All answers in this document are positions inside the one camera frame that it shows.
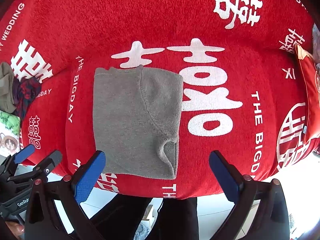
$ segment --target black pants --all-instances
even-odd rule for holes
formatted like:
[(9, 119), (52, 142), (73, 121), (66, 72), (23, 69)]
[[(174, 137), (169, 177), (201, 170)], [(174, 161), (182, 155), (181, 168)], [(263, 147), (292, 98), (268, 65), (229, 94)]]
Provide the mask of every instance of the black pants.
[[(152, 198), (118, 194), (90, 221), (105, 239), (132, 240)], [(199, 240), (197, 198), (164, 199), (146, 240)]]

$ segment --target human hand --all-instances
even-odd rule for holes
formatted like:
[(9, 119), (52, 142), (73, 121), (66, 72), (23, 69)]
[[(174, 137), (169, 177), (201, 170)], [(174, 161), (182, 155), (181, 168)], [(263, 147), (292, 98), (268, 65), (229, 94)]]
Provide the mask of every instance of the human hand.
[(15, 237), (17, 239), (20, 239), (19, 236), (21, 236), (24, 233), (24, 226), (16, 222), (6, 222), (6, 224), (10, 231), (15, 235)]

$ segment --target blue gripper pad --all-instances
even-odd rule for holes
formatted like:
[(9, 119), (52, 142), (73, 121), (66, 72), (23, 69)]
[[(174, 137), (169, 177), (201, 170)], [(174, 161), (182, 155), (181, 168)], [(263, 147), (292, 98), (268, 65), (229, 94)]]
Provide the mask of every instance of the blue gripper pad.
[(100, 152), (76, 185), (75, 199), (79, 205), (88, 199), (105, 166), (106, 156), (104, 152)]
[(20, 152), (15, 154), (14, 163), (20, 164), (26, 160), (35, 151), (35, 147), (29, 144), (27, 147), (23, 148)]
[(236, 204), (239, 200), (238, 184), (215, 152), (210, 154), (209, 165), (227, 199)]

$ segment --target pillow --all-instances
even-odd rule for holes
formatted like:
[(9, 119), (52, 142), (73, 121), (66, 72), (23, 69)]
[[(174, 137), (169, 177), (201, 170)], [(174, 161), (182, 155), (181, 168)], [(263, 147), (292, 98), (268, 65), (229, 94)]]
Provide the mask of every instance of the pillow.
[(0, 155), (8, 157), (20, 151), (20, 118), (0, 110)]
[(296, 44), (295, 52), (307, 92), (307, 112), (303, 128), (304, 144), (320, 137), (320, 77), (310, 53)]

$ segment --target red bedspread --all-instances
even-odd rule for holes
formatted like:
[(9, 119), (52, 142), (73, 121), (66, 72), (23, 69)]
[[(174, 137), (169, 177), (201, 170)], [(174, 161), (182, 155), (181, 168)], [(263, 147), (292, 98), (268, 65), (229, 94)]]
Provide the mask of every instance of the red bedspread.
[(311, 49), (312, 24), (300, 0), (16, 0), (0, 22), (0, 60), (43, 82), (22, 140), (37, 148), (33, 163), (59, 149), (60, 175), (96, 150), (97, 67), (180, 73), (177, 178), (102, 174), (96, 186), (187, 198), (221, 192), (212, 150), (262, 180), (318, 146), (319, 139), (302, 144), (306, 92), (291, 53), (295, 43)]

